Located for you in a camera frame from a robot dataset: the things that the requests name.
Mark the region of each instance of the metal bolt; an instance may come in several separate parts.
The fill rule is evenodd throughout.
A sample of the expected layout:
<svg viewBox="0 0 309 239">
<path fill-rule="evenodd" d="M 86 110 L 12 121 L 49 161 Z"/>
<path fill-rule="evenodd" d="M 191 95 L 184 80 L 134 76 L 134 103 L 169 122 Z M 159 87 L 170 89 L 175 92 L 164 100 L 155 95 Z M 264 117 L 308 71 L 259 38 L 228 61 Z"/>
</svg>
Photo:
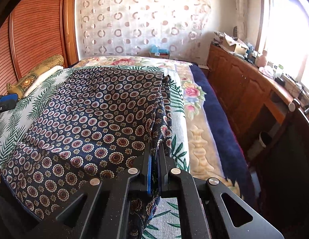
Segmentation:
<svg viewBox="0 0 309 239">
<path fill-rule="evenodd" d="M 92 185 L 92 186 L 96 186 L 96 185 L 99 185 L 100 180 L 99 180 L 98 178 L 93 178 L 93 179 L 90 180 L 89 183 L 90 183 L 90 185 Z"/>
<path fill-rule="evenodd" d="M 136 173 L 138 172 L 138 169 L 137 169 L 137 168 L 130 168 L 130 169 L 128 170 L 128 172 L 129 172 L 130 174 L 136 174 Z"/>
<path fill-rule="evenodd" d="M 295 106 L 294 102 L 291 102 L 290 104 L 288 104 L 288 109 L 289 109 L 291 112 L 294 112 L 294 111 L 295 111 L 296 106 Z"/>
<path fill-rule="evenodd" d="M 171 169 L 171 173 L 172 174 L 180 174 L 181 173 L 181 170 L 179 168 L 172 168 Z"/>
<path fill-rule="evenodd" d="M 212 178 L 209 179 L 209 183 L 211 185 L 218 185 L 219 184 L 219 180 L 217 178 L 215 178 L 215 177 L 212 177 Z"/>
</svg>

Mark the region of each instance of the white pillow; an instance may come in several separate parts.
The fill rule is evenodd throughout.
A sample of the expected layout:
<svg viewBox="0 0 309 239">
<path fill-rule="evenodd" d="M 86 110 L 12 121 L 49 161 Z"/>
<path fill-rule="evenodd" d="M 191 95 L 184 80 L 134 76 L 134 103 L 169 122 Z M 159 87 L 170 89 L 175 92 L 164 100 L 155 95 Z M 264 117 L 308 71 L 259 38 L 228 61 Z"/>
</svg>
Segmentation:
<svg viewBox="0 0 309 239">
<path fill-rule="evenodd" d="M 58 70 L 64 69 L 62 66 L 55 66 L 51 69 L 49 69 L 47 72 L 41 74 L 35 82 L 30 86 L 30 88 L 27 89 L 27 91 L 24 93 L 23 98 L 27 97 L 32 91 L 34 91 L 42 82 L 44 82 L 48 77 L 53 75 Z"/>
</svg>

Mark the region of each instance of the cushion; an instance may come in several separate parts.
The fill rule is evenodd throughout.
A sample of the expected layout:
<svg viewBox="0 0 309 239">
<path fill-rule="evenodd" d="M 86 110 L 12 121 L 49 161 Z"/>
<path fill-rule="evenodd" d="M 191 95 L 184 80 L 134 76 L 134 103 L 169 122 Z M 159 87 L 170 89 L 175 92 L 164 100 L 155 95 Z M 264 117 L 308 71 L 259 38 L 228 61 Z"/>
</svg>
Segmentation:
<svg viewBox="0 0 309 239">
<path fill-rule="evenodd" d="M 27 91 L 24 93 L 23 98 L 28 96 L 32 91 L 34 91 L 42 82 L 44 82 L 48 77 L 56 73 L 58 70 L 63 69 L 62 66 L 55 66 L 51 69 L 49 69 L 47 72 L 41 74 L 35 82 L 27 89 Z"/>
<path fill-rule="evenodd" d="M 37 69 L 42 68 L 42 67 L 48 67 L 48 69 L 51 69 L 54 66 L 62 66 L 63 63 L 64 63 L 64 58 L 62 55 L 54 55 L 52 57 L 45 59 L 43 62 L 39 63 L 31 71 L 29 71 L 29 73 L 35 72 Z"/>
<path fill-rule="evenodd" d="M 10 83 L 6 84 L 7 94 L 16 93 L 19 99 L 21 99 L 24 93 L 40 75 L 47 72 L 50 68 L 57 65 L 62 65 L 63 63 L 64 58 L 61 55 L 55 55 L 45 59 L 43 62 L 39 63 L 32 70 L 30 70 L 28 74 L 19 79 L 15 85 L 11 85 Z"/>
</svg>

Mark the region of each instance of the sheer curtain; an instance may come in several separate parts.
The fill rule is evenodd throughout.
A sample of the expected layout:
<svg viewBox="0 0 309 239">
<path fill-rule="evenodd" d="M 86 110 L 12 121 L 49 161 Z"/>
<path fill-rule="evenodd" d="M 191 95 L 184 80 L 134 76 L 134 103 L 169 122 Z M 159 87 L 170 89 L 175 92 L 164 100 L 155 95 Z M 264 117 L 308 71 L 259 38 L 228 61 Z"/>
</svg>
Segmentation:
<svg viewBox="0 0 309 239">
<path fill-rule="evenodd" d="M 79 56 L 149 56 L 155 44 L 205 64 L 199 47 L 210 10 L 209 0 L 77 0 Z"/>
<path fill-rule="evenodd" d="M 237 15 L 237 36 L 240 40 L 244 40 L 246 38 L 247 0 L 235 0 L 235 3 Z"/>
</svg>

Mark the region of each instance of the black clamp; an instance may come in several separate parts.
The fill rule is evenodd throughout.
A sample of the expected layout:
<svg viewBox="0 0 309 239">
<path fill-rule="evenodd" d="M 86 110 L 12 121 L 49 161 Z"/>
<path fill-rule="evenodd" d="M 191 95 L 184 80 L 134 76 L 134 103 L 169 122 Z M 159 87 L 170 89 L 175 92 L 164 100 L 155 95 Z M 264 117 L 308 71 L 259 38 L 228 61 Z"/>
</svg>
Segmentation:
<svg viewBox="0 0 309 239">
<path fill-rule="evenodd" d="M 176 168 L 160 148 L 157 157 L 159 193 L 177 197 L 183 239 L 284 239 L 282 234 L 217 178 L 193 178 Z M 151 156 L 149 145 L 133 168 L 115 179 L 95 178 L 72 195 L 27 234 L 35 239 L 125 239 L 130 201 L 149 194 Z"/>
</svg>

